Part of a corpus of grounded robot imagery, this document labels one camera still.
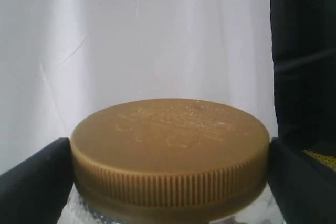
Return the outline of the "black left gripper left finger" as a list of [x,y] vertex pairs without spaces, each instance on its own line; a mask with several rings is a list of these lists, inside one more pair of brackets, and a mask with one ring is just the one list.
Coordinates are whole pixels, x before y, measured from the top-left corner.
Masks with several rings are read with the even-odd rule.
[[1,223],[57,223],[74,183],[69,139],[1,174]]

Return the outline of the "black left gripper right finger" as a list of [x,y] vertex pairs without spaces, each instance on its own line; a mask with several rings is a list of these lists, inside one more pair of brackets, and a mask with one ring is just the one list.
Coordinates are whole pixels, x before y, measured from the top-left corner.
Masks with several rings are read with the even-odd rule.
[[335,223],[335,171],[273,138],[268,184],[285,223]]

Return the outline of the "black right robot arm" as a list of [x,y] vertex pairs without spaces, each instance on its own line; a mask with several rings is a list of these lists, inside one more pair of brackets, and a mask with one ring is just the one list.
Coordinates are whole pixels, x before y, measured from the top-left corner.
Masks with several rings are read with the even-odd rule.
[[335,155],[335,0],[270,0],[279,138]]

